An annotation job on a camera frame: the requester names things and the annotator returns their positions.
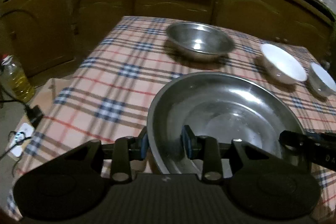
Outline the cooking oil bottle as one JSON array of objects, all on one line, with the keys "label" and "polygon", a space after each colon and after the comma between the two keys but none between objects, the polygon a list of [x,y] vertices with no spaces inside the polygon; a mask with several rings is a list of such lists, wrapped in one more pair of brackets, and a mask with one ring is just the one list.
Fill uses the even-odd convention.
[{"label": "cooking oil bottle", "polygon": [[16,99],[27,103],[35,95],[34,87],[20,64],[13,56],[4,54],[1,58],[1,84]]}]

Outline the white power strip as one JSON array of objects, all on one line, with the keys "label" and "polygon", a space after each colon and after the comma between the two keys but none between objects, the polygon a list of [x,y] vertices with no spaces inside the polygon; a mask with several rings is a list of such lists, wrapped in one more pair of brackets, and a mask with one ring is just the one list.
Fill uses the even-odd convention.
[{"label": "white power strip", "polygon": [[9,144],[7,148],[11,148],[9,156],[16,159],[19,158],[26,145],[30,141],[35,129],[28,123],[22,123],[21,126],[13,133],[10,133]]}]

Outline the white deep bowl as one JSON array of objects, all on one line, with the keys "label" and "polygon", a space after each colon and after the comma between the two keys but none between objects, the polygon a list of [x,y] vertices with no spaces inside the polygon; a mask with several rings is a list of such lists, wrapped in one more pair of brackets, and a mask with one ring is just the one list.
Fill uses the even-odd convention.
[{"label": "white deep bowl", "polygon": [[335,80],[318,63],[311,63],[309,67],[308,82],[311,88],[320,97],[327,98],[335,95]]}]

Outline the plaid tablecloth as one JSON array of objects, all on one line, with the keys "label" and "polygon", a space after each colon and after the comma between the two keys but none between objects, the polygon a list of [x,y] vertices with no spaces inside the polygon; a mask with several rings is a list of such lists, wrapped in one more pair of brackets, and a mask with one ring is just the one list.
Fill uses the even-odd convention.
[{"label": "plaid tablecloth", "polygon": [[216,63],[197,63],[169,44],[165,30],[171,19],[124,16],[83,61],[69,87],[56,94],[15,177],[91,139],[104,143],[138,135],[149,106],[171,80],[197,71],[244,77],[273,92],[307,131],[335,132],[335,97],[322,102],[305,84],[282,86],[269,77],[259,57],[264,40],[227,30],[235,49]]}]

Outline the large steel basin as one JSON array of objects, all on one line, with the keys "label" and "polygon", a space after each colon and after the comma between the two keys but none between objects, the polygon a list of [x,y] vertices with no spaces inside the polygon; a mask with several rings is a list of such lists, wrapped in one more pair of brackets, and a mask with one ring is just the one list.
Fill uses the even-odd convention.
[{"label": "large steel basin", "polygon": [[268,90],[246,79],[198,72],[170,81],[154,97],[147,115],[151,152],[164,174],[201,174],[202,162],[189,160],[180,142],[183,126],[220,143],[241,139],[305,171],[310,162],[290,154],[278,139],[288,130],[303,133],[295,114]]}]

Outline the white shallow bowl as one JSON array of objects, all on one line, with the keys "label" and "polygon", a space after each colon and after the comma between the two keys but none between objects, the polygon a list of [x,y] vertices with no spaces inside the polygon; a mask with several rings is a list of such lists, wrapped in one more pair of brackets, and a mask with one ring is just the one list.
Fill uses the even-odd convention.
[{"label": "white shallow bowl", "polygon": [[294,85],[307,80],[303,66],[287,51],[273,44],[262,44],[260,50],[266,71],[276,81]]}]

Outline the medium steel bowl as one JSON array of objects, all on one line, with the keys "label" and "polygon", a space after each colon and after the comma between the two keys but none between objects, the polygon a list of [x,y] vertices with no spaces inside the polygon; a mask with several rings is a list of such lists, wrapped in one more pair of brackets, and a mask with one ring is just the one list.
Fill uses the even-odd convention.
[{"label": "medium steel bowl", "polygon": [[198,62],[213,62],[235,49],[235,43],[223,31],[195,22],[178,22],[166,29],[168,40],[185,57]]}]

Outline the brown wooden cabinet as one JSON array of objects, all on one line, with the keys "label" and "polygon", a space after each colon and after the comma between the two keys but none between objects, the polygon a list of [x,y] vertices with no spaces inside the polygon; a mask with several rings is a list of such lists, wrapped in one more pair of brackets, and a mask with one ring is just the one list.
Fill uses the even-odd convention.
[{"label": "brown wooden cabinet", "polygon": [[74,69],[123,16],[212,24],[335,57],[335,14],[319,0],[1,0],[1,52],[29,77]]}]

